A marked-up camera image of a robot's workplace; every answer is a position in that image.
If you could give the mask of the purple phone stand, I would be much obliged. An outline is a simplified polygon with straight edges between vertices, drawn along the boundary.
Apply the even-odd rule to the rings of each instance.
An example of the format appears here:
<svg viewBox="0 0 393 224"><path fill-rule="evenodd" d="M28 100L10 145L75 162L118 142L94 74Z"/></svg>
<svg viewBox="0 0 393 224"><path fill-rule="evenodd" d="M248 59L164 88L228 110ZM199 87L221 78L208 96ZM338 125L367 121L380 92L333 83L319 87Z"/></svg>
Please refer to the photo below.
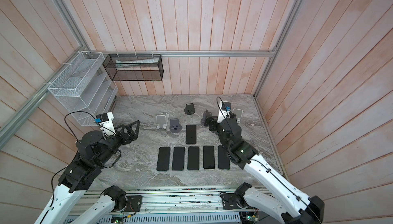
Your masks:
<svg viewBox="0 0 393 224"><path fill-rule="evenodd" d="M197 126L194 124L186 126L186 144L196 144L197 143Z"/></svg>

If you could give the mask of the dark grey phone stand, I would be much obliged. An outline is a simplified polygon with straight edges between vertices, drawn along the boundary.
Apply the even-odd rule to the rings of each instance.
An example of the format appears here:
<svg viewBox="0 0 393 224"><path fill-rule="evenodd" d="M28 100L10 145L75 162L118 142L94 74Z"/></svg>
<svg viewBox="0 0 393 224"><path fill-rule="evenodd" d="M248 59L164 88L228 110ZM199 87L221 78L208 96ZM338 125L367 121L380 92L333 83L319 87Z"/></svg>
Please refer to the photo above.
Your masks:
<svg viewBox="0 0 393 224"><path fill-rule="evenodd" d="M193 103L187 103L184 112L186 115L193 115L195 113L195 108Z"/></svg>

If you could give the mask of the white folding phone stand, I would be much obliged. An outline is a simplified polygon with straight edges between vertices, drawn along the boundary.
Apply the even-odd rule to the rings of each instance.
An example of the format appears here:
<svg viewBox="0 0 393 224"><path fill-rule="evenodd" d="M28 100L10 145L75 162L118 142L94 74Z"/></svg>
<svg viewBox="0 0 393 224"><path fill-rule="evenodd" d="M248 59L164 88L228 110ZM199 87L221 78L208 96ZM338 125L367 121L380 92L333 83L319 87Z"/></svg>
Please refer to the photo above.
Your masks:
<svg viewBox="0 0 393 224"><path fill-rule="evenodd" d="M234 108L234 109L232 110L232 112L236 115L237 122L240 123L240 120L241 120L242 115L243 115L243 110L242 110L242 109Z"/></svg>

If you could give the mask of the white phone front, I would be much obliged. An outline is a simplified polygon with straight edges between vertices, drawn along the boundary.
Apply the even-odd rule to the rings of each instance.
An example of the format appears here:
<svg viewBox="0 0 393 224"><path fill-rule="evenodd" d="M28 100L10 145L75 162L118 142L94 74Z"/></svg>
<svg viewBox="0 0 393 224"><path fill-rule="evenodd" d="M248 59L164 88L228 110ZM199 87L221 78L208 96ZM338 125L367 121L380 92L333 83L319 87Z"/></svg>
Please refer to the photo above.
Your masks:
<svg viewBox="0 0 393 224"><path fill-rule="evenodd" d="M215 148L213 146L203 146L203 168L215 169Z"/></svg>

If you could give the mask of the blue phone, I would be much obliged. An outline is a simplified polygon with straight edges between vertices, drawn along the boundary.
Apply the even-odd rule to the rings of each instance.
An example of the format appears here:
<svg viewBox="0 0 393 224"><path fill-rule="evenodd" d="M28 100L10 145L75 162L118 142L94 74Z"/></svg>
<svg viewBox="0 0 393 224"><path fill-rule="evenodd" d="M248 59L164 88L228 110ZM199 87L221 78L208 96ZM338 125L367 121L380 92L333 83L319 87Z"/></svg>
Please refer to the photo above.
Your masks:
<svg viewBox="0 0 393 224"><path fill-rule="evenodd" d="M168 171L169 170L169 161L171 155L170 147L160 147L158 160L157 160L157 171Z"/></svg>

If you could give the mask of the black phone stand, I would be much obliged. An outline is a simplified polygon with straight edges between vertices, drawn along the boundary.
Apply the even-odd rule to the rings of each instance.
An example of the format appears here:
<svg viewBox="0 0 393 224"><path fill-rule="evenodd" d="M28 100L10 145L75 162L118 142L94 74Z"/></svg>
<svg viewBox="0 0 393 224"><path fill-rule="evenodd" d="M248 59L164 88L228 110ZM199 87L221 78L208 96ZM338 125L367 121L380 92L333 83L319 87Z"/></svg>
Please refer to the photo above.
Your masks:
<svg viewBox="0 0 393 224"><path fill-rule="evenodd" d="M200 168L200 148L196 146L190 146L188 148L188 170L199 170Z"/></svg>

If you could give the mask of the green phone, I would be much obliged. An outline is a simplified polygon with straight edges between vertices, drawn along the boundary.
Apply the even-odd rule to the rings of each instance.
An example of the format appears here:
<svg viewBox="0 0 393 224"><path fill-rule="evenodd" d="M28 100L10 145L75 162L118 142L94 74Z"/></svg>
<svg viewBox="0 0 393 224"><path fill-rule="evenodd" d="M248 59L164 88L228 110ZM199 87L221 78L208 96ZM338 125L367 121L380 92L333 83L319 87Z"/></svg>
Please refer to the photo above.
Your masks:
<svg viewBox="0 0 393 224"><path fill-rule="evenodd" d="M173 153L172 170L183 171L185 160L185 147L175 147Z"/></svg>

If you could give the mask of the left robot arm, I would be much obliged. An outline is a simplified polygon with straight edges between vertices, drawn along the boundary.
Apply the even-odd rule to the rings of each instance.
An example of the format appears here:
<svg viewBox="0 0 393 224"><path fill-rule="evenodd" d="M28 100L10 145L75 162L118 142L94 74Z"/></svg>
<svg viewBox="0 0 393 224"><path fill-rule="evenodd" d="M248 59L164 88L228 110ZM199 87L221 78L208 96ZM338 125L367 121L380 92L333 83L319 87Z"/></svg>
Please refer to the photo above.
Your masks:
<svg viewBox="0 0 393 224"><path fill-rule="evenodd" d="M78 152L72 162L60 170L57 186L52 197L37 218L37 224L62 224L79 199L91 187L94 180L106 169L110 158L121 153L120 146L138 139L140 121L120 125L109 135L91 131L76 142ZM125 212L128 205L126 192L117 186L105 189L99 200L74 220L75 224L95 224L112 211Z"/></svg>

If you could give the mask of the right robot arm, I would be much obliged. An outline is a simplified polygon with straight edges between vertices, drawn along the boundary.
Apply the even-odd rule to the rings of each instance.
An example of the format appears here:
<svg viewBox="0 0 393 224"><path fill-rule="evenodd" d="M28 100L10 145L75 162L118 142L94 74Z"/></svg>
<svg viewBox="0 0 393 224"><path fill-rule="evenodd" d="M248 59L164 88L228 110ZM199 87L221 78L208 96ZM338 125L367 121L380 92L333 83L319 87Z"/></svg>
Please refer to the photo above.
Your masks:
<svg viewBox="0 0 393 224"><path fill-rule="evenodd" d="M325 204L318 196L310 197L278 173L264 157L242 138L236 118L206 118L204 126L215 132L230 161L254 176L271 195L259 193L248 183L235 191L237 205L254 207L281 224L321 224Z"/></svg>

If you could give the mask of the grey round stand base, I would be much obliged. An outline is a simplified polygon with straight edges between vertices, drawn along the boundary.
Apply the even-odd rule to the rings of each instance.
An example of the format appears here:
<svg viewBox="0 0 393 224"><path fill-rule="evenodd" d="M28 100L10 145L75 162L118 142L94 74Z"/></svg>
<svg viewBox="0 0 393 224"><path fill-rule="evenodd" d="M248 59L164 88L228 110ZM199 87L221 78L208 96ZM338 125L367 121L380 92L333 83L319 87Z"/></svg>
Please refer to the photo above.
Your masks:
<svg viewBox="0 0 393 224"><path fill-rule="evenodd" d="M182 130L182 125L180 124L180 121L179 121L178 118L170 119L169 122L170 122L170 127L169 127L169 129L170 129L170 131L171 131L173 134L177 134L177 133L181 132L181 130Z"/></svg>

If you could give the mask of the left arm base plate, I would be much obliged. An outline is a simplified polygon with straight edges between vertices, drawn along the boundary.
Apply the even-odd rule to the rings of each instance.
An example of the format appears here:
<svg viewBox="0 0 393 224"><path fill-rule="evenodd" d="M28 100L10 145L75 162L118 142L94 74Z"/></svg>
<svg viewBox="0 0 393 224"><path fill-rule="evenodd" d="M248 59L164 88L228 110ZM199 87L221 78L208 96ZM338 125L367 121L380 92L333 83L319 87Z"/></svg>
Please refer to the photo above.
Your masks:
<svg viewBox="0 0 393 224"><path fill-rule="evenodd" d="M139 212L142 204L142 195L125 195L115 200L114 212Z"/></svg>

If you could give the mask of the aluminium front rail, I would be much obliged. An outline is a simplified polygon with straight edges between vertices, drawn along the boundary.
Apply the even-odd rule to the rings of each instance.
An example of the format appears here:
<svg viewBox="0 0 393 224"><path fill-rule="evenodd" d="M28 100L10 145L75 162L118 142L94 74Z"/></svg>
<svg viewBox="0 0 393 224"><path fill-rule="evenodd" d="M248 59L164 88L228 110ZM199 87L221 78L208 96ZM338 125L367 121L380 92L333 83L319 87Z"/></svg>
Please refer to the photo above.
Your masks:
<svg viewBox="0 0 393 224"><path fill-rule="evenodd" d="M269 211L277 215L288 213L291 216L305 211L309 204L307 196L291 192L282 198L273 196L266 188L248 188L244 193L233 188L224 187L194 187L194 188L164 188L141 189L128 191L126 195L142 195L139 212L114 212L110 210L103 214L159 214L186 212L222 212L220 192L235 193L242 196L246 203L261 211Z"/></svg>

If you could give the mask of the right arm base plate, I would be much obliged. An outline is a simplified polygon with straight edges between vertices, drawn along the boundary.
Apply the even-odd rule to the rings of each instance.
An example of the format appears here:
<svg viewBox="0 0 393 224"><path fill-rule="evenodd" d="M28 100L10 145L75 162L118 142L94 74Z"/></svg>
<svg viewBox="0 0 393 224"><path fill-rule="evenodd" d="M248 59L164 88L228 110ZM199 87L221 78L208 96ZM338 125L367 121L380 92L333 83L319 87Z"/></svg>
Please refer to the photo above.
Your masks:
<svg viewBox="0 0 393 224"><path fill-rule="evenodd" d="M219 196L224 210L256 209L256 207L247 204L242 196L235 193L220 192Z"/></svg>

